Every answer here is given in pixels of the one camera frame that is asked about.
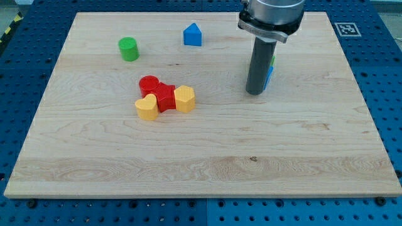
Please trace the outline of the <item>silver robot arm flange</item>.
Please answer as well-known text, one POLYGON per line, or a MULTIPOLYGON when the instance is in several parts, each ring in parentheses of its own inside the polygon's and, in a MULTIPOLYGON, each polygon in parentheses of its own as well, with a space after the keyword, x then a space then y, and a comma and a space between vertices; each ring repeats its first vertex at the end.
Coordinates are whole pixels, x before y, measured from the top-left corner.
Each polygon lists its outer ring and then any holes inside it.
POLYGON ((286 43, 300 27, 305 0, 242 1, 238 27, 265 42, 286 43))

